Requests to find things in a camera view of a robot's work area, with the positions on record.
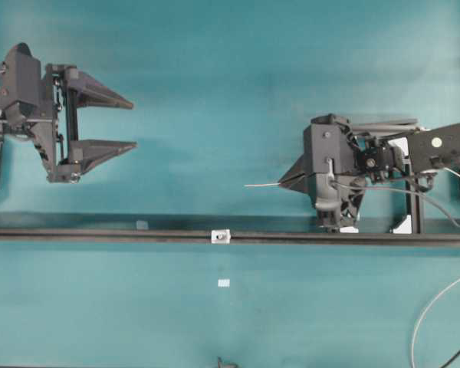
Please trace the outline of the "left dark grey gripper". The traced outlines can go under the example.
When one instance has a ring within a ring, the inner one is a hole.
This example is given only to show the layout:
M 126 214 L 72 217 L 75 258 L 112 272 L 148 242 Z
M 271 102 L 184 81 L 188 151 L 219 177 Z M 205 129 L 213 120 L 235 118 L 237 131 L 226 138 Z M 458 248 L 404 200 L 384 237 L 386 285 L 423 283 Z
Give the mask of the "left dark grey gripper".
M 77 108 L 132 110 L 133 103 L 76 66 L 47 64 L 26 43 L 0 65 L 0 108 L 12 133 L 31 140 L 49 182 L 78 182 L 101 163 L 137 147 L 136 142 L 78 140 Z

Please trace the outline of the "right dark grey gripper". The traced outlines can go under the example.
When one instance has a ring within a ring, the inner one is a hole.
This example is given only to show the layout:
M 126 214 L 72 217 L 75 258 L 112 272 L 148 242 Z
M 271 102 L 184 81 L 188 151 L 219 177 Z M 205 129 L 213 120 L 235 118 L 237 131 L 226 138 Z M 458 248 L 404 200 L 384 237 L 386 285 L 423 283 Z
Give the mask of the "right dark grey gripper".
M 283 189 L 310 196 L 320 226 L 333 231 L 357 226 L 361 199 L 347 187 L 358 178 L 350 122 L 329 113 L 303 132 L 304 156 L 279 179 Z

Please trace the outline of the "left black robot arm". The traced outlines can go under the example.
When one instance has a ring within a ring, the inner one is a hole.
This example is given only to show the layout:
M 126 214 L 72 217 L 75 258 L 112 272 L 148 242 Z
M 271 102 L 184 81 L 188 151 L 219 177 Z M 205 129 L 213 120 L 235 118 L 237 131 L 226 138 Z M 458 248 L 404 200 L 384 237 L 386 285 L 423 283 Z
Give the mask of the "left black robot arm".
M 133 104 L 73 64 L 41 65 L 26 43 L 0 63 L 0 142 L 4 135 L 33 142 L 49 182 L 78 182 L 136 148 L 135 142 L 80 139 L 83 107 L 131 110 Z

